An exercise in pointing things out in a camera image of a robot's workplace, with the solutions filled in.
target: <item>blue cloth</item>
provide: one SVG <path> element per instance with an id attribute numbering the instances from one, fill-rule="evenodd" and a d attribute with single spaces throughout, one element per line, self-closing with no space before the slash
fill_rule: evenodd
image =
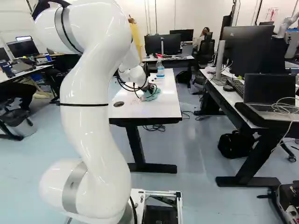
<path id="1" fill-rule="evenodd" d="M 161 92 L 160 88 L 154 88 L 153 93 L 155 93 L 154 95 L 152 95 L 152 93 L 150 93 L 150 91 L 146 91 L 145 93 L 143 93 L 143 96 L 141 97 L 141 101 L 151 101 L 154 99 L 157 99 L 158 94 Z"/>

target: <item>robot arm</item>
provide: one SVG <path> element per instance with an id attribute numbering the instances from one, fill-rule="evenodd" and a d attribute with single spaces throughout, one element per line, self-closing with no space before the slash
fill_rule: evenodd
<path id="1" fill-rule="evenodd" d="M 297 21 L 297 19 L 299 18 L 299 12 L 297 12 L 292 18 L 285 18 L 283 23 L 280 25 L 279 27 L 279 32 L 278 34 L 275 36 L 276 38 L 284 38 L 285 37 L 285 32 L 286 30 Z"/>
<path id="2" fill-rule="evenodd" d="M 83 53 L 60 88 L 62 124 L 80 159 L 51 166 L 41 179 L 40 194 L 81 222 L 117 224 L 128 210 L 131 177 L 110 133 L 107 90 L 118 68 L 138 85 L 146 77 L 128 20 L 114 0 L 72 5 L 53 0 L 58 8 L 48 8 L 48 1 L 40 0 L 33 12 L 39 39 L 59 53 Z"/>

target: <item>laptop screen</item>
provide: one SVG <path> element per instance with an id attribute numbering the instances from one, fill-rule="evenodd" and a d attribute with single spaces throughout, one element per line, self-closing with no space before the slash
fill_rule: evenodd
<path id="1" fill-rule="evenodd" d="M 271 105 L 284 97 L 295 97 L 296 77 L 292 75 L 246 74 L 244 103 Z M 295 105 L 294 99 L 281 103 Z"/>

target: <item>blue floor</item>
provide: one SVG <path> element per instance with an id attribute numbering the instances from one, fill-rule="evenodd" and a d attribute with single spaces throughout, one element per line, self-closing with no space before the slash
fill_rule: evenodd
<path id="1" fill-rule="evenodd" d="M 118 91 L 114 82 L 110 99 Z M 182 110 L 194 110 L 198 96 L 178 84 Z M 0 140 L 0 223 L 63 224 L 65 216 L 44 203 L 38 194 L 42 173 L 55 161 L 78 157 L 62 130 L 59 107 L 48 105 L 32 116 L 38 131 L 22 142 Z M 276 224 L 281 223 L 267 199 L 257 199 L 266 189 L 220 189 L 216 176 L 235 175 L 244 159 L 228 160 L 217 149 L 219 137 L 234 130 L 225 116 L 195 121 L 192 115 L 178 124 L 166 125 L 166 132 L 139 128 L 148 162 L 176 164 L 177 175 L 132 174 L 133 188 L 180 190 L 183 192 L 185 224 Z M 127 162 L 133 162 L 124 128 L 111 131 Z M 281 182 L 299 178 L 299 161 L 290 163 L 277 148 L 258 176 L 275 176 Z"/>

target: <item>plastic bottle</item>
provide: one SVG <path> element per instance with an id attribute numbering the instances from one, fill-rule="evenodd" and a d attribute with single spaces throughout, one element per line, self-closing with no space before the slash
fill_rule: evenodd
<path id="1" fill-rule="evenodd" d="M 158 56 L 158 61 L 156 64 L 158 73 L 157 78 L 164 78 L 165 77 L 165 67 L 162 65 L 162 57 Z"/>

